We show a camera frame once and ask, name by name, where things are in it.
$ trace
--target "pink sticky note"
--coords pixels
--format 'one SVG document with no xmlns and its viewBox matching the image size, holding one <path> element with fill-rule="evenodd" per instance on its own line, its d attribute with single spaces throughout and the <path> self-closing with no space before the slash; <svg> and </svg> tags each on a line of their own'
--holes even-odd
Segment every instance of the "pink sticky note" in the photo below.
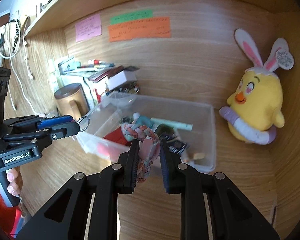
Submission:
<svg viewBox="0 0 300 240">
<path fill-rule="evenodd" d="M 100 14 L 95 14 L 75 25 L 76 42 L 101 35 Z"/>
</svg>

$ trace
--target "orange sticky note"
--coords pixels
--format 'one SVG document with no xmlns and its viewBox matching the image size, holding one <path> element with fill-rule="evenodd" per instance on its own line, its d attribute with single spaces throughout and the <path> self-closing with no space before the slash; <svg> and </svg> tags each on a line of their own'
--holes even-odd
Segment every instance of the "orange sticky note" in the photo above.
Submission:
<svg viewBox="0 0 300 240">
<path fill-rule="evenodd" d="M 110 25 L 109 41 L 131 40 L 133 38 L 170 38 L 170 18 L 153 17 Z"/>
</svg>

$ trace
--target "mug handle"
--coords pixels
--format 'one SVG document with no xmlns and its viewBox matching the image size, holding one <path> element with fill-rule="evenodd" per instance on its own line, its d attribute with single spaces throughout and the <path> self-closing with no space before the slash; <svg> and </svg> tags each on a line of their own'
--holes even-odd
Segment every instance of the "mug handle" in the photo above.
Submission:
<svg viewBox="0 0 300 240">
<path fill-rule="evenodd" d="M 80 113 L 80 110 L 78 108 L 78 105 L 77 105 L 76 101 L 74 101 L 74 100 L 69 101 L 69 105 L 70 105 L 70 108 L 71 108 L 72 113 L 73 113 L 73 118 L 76 121 L 78 121 L 82 115 Z"/>
</svg>

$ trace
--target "plush toy eyebrow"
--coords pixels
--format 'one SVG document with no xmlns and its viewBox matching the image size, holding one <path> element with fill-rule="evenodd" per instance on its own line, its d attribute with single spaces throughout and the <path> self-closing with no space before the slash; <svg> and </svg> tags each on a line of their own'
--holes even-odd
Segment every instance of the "plush toy eyebrow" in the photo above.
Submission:
<svg viewBox="0 0 300 240">
<path fill-rule="evenodd" d="M 256 79 L 258 79 L 258 83 L 260 83 L 260 78 L 258 78 L 257 76 L 254 76 Z"/>
</svg>

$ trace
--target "white hang tag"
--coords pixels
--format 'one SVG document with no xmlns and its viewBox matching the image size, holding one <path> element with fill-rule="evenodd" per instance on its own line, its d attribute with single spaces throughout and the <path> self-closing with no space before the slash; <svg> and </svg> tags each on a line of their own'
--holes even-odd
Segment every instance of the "white hang tag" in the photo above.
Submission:
<svg viewBox="0 0 300 240">
<path fill-rule="evenodd" d="M 279 49 L 275 54 L 275 60 L 278 65 L 283 69 L 291 69 L 294 65 L 294 59 L 290 52 Z"/>
</svg>

